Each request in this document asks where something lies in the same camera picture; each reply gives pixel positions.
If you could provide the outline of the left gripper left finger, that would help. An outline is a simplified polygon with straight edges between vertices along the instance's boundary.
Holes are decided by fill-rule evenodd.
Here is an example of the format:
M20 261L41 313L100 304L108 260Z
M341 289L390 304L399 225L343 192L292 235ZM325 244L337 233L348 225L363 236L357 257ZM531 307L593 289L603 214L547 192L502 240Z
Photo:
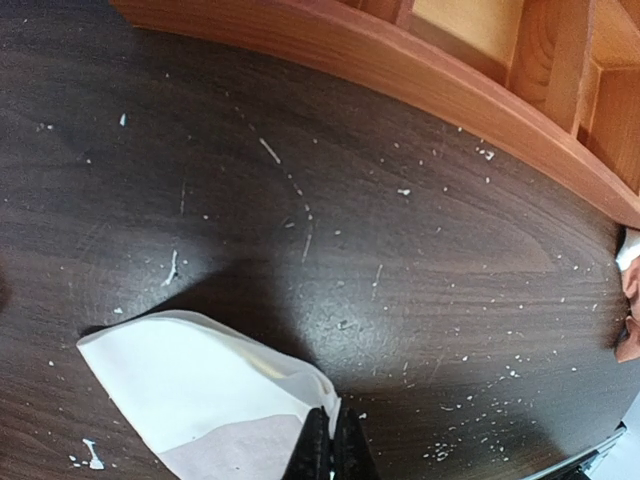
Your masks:
M308 412L283 480L328 480L331 473L329 418L323 407Z

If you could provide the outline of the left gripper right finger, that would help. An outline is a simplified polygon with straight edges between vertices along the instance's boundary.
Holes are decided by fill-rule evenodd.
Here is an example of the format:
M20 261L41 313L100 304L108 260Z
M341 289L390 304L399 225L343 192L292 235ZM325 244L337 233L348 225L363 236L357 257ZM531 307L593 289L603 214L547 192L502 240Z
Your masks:
M339 413L333 440L334 478L374 480L379 478L359 416L352 408Z

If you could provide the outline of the mauve underwear white waistband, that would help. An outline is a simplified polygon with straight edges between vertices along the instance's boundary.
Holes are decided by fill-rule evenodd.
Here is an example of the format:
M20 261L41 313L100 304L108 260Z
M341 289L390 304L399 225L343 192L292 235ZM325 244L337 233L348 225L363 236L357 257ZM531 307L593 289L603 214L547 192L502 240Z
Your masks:
M149 314L77 348L180 479L279 479L311 409L336 428L341 400L319 369L200 313Z

